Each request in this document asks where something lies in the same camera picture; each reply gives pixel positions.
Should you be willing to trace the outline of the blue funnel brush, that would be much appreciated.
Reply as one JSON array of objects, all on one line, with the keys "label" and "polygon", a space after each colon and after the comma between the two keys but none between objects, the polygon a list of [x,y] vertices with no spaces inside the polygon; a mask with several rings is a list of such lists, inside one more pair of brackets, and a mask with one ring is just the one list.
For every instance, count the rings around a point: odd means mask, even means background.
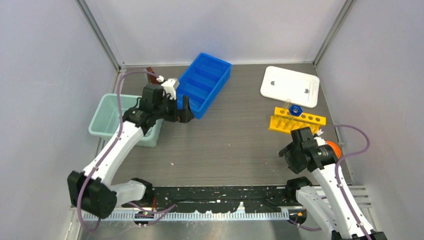
[{"label": "blue funnel brush", "polygon": [[295,119],[297,119],[298,117],[300,117],[303,114],[303,110],[299,105],[295,105],[292,104],[289,108],[288,108],[288,112],[287,112],[289,118],[289,121],[293,121]]}]

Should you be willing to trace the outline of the white plastic tray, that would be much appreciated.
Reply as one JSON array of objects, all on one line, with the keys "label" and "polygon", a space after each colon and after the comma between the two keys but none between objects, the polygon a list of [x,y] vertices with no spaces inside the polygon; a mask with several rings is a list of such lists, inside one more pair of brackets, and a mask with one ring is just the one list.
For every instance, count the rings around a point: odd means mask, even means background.
[{"label": "white plastic tray", "polygon": [[260,94],[269,99],[315,108],[319,89],[320,79],[315,75],[268,66],[264,72]]}]

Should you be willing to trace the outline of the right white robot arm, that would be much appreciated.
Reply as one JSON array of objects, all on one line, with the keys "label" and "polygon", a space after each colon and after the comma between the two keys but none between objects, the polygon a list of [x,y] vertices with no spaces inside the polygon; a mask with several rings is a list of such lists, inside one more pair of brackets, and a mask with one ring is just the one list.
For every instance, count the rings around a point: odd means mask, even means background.
[{"label": "right white robot arm", "polygon": [[310,127],[290,132],[292,142],[278,152],[295,174],[308,170],[321,186],[321,197],[307,177],[286,182],[284,195],[291,205],[302,205],[330,240],[385,240],[367,220],[350,191],[335,150]]}]

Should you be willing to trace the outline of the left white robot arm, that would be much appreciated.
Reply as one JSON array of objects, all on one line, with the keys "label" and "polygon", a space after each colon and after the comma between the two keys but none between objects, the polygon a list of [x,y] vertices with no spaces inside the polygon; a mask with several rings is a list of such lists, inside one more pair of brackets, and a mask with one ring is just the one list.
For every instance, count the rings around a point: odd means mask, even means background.
[{"label": "left white robot arm", "polygon": [[141,96],[126,111],[121,95],[116,94],[119,124],[109,142],[82,171],[67,177],[70,200],[82,212],[103,220],[118,206],[136,202],[148,207],[153,202],[152,184],[140,178],[112,184],[115,173],[132,148],[152,129],[157,121],[188,123],[194,119],[187,95],[176,92],[170,84],[148,84]]}]

